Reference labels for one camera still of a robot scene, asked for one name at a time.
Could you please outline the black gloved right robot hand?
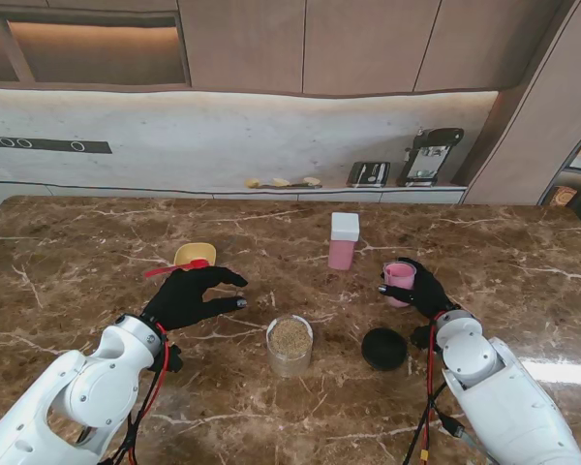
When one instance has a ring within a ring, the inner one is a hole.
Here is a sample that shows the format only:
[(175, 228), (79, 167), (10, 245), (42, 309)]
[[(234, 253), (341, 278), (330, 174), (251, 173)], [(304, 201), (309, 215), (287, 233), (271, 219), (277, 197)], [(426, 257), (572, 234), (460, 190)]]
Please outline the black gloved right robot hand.
[(382, 295), (393, 297), (413, 306), (429, 320), (438, 318), (442, 312), (461, 309), (458, 303), (454, 303), (448, 298), (442, 284), (421, 263), (406, 257), (400, 257), (399, 261), (415, 268), (413, 288), (406, 290), (398, 286), (381, 284), (379, 292)]

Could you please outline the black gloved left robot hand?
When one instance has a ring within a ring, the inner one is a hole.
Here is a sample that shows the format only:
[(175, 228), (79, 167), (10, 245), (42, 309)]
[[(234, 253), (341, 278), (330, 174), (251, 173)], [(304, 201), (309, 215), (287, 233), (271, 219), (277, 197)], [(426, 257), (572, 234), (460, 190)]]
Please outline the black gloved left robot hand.
[(244, 288), (248, 281), (226, 267), (176, 269), (144, 307), (140, 318), (171, 331), (193, 326), (201, 321), (242, 309), (247, 300), (242, 295), (203, 299), (205, 292), (220, 284)]

